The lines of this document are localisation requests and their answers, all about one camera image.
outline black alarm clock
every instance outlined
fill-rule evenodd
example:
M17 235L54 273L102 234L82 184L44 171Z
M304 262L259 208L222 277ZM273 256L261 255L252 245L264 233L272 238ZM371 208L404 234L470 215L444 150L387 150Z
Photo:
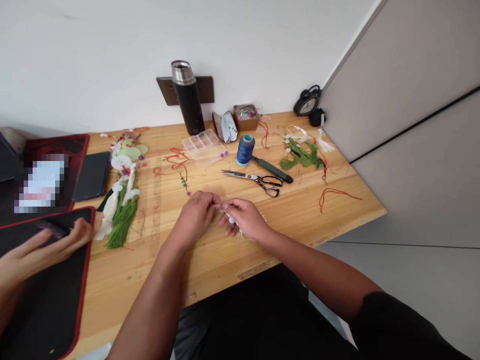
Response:
M319 105L321 93L322 90L320 90L320 86L318 85L314 85L308 90L303 90L300 94L300 99L298 99L293 107L293 111L296 112L296 115L306 116L313 112Z

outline black thermos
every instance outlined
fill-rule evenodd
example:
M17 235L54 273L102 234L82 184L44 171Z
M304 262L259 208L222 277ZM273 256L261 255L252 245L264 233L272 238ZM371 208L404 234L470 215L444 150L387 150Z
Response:
M173 61L171 63L171 80L188 134L197 135L205 131L197 79L195 79L190 64L182 60Z

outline small brown box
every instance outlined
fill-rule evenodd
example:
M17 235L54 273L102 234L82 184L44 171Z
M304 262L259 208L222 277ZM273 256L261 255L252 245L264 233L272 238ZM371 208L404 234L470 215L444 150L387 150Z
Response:
M239 132L256 130L257 126L259 125L260 115L259 115L259 113L256 109L254 111L254 117L251 117L251 118L245 119L245 120L239 120L239 116L237 115L237 109L238 108L245 108L245 107L251 107L252 112L253 112L253 109L255 109L255 106L252 105L252 104L250 104L250 105L235 105L233 107L233 120L235 120L235 124L236 124L236 127L238 128Z

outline green handled tool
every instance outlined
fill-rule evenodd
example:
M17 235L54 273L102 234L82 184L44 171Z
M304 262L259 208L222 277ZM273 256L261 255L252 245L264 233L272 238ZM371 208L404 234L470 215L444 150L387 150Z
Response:
M267 169L269 172L271 172L273 175L279 177L284 182L289 183L289 184L294 182L294 179L290 175L287 175L282 170L276 168L275 166L266 162L265 160L259 159L258 157L253 156L253 155L251 156L251 158L253 160L255 160L258 163L258 165L260 165L262 168Z

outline black sleeve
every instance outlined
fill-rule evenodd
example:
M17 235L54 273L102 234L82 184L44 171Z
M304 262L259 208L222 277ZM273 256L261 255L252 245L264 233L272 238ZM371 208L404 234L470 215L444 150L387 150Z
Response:
M365 296L350 329L366 359L469 359L431 322L384 292Z

